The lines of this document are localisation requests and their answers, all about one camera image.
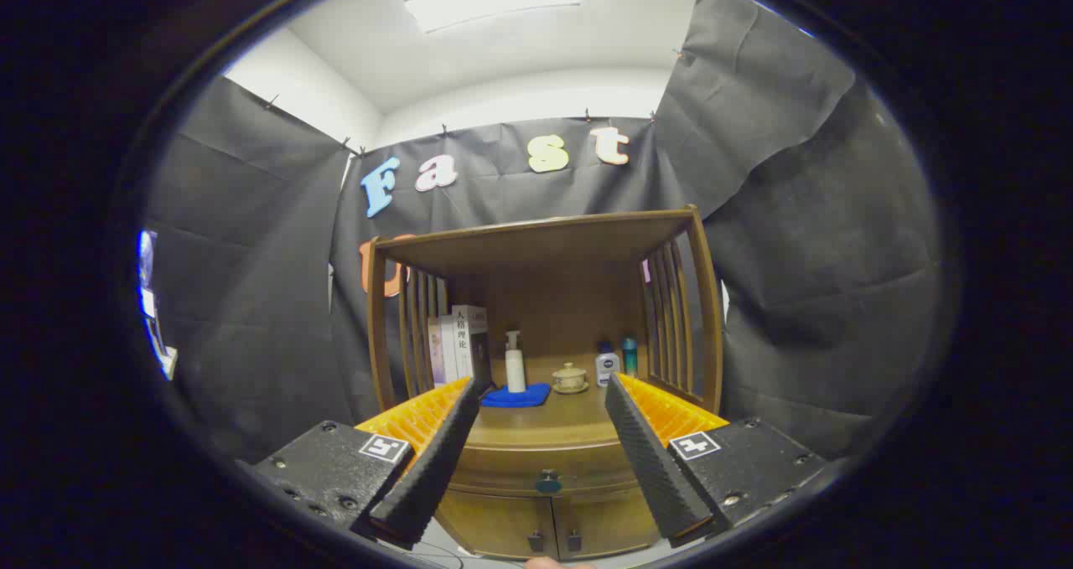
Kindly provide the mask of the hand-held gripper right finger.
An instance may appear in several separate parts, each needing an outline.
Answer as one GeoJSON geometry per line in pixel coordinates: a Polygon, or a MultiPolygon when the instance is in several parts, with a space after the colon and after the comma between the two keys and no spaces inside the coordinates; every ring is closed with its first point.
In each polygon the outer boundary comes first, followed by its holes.
{"type": "Polygon", "coordinates": [[[827,466],[761,417],[727,422],[632,375],[609,377],[605,407],[656,528],[674,548],[766,515],[827,466]]]}

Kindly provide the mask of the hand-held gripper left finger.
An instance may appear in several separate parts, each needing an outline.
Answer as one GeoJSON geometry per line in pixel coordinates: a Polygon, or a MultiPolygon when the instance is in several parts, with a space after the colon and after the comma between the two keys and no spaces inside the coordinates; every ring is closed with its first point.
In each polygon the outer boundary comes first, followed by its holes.
{"type": "Polygon", "coordinates": [[[480,381],[466,377],[356,427],[318,423],[251,473],[318,522],[409,550],[451,484],[479,409],[480,381]]]}

